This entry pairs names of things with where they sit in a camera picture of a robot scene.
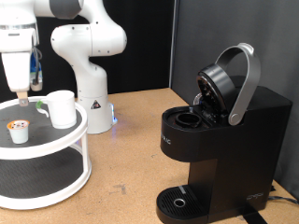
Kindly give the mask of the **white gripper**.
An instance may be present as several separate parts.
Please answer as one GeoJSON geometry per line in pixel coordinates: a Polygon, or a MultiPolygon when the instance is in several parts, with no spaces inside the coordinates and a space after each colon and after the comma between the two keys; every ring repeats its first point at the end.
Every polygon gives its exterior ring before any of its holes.
{"type": "Polygon", "coordinates": [[[2,62],[11,91],[16,92],[20,106],[28,106],[30,86],[31,52],[8,52],[2,54],[2,62]]]}

